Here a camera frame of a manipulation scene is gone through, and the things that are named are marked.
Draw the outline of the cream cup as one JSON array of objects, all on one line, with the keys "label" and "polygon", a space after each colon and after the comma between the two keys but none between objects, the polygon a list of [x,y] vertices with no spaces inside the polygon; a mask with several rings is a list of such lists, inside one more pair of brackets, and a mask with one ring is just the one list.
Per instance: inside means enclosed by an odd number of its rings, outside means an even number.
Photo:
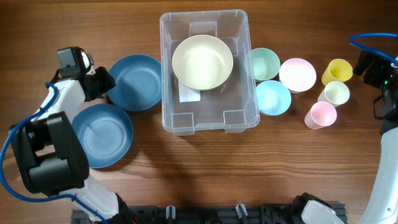
[{"label": "cream cup", "polygon": [[349,88],[342,82],[328,83],[318,97],[318,102],[324,101],[335,108],[345,104],[350,98]]}]

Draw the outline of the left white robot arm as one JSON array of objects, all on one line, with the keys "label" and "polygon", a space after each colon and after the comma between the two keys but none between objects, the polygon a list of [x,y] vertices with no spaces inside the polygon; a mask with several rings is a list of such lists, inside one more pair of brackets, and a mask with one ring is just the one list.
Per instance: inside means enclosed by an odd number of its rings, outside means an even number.
[{"label": "left white robot arm", "polygon": [[25,188],[43,198],[30,198],[13,190],[5,177],[2,186],[26,202],[67,199],[97,223],[134,223],[135,214],[122,198],[103,187],[89,172],[88,159],[71,121],[85,101],[101,97],[115,87],[104,67],[72,71],[61,68],[45,84],[49,93],[31,116],[14,124],[1,149],[11,147]]}]

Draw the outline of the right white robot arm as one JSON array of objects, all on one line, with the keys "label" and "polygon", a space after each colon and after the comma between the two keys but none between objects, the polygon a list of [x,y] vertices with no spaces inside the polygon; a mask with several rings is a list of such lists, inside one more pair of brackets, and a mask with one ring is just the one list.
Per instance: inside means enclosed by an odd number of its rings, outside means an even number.
[{"label": "right white robot arm", "polygon": [[353,73],[380,89],[373,116],[382,121],[381,158],[368,205],[360,223],[397,223],[397,65],[362,51]]}]

